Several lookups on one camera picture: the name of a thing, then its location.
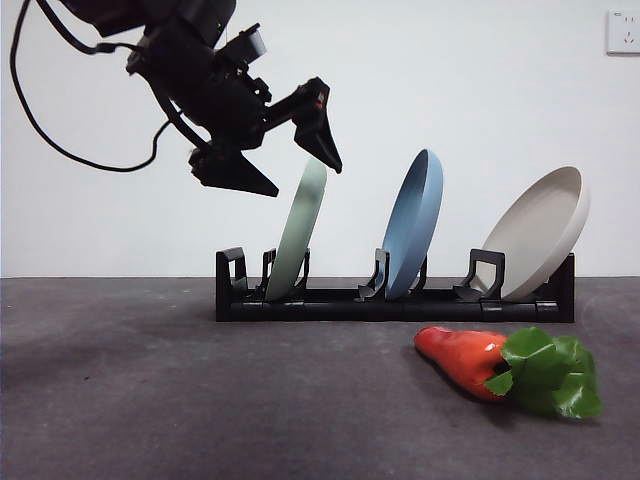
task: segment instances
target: toy carrot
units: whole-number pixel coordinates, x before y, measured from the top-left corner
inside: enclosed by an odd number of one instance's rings
[[[465,390],[487,401],[510,399],[541,415],[601,413],[595,364],[575,337],[551,338],[536,327],[506,337],[486,331],[427,327],[414,338]]]

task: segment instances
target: gray floor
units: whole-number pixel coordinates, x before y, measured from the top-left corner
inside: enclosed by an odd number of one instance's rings
[[[215,323],[206,279],[4,280],[2,478],[635,480],[639,300],[580,279],[577,323],[545,327],[598,362],[605,413],[569,422],[470,400],[421,324]]]

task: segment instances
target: dish rack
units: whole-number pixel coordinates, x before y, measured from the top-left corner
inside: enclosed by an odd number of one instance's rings
[[[298,283],[281,300],[265,302],[270,267],[275,258],[275,249],[264,253],[262,279],[255,288],[249,288],[242,248],[217,252],[217,321],[574,322],[573,254],[545,284],[520,302],[502,300],[505,255],[500,252],[471,250],[466,278],[448,289],[428,287],[428,259],[425,259],[414,287],[407,296],[395,301],[385,300],[390,254],[377,249],[371,279],[353,288],[309,288],[310,251],[307,250]],[[495,266],[495,280],[486,293],[470,286],[478,262]]]

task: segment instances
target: power outlet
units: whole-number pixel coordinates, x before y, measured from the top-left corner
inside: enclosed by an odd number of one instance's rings
[[[640,10],[611,10],[607,36],[607,53],[640,54]]]

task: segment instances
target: plate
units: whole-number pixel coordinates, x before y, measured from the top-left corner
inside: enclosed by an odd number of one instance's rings
[[[575,167],[554,170],[524,192],[482,247],[505,254],[502,298],[522,300],[546,282],[571,253],[588,215],[588,189]],[[486,292],[494,278],[495,267],[478,263],[471,287]]]
[[[420,271],[438,222],[443,183],[438,157],[430,150],[421,151],[396,197],[382,244],[390,255],[387,300],[407,294]],[[380,268],[378,282],[382,282],[384,266]]]
[[[265,294],[267,302],[284,297],[298,279],[320,211],[326,184],[327,169],[324,164],[315,158],[310,158],[300,179],[298,191],[293,199],[289,217],[280,238],[280,245],[276,251],[276,258],[271,267],[271,276]]]

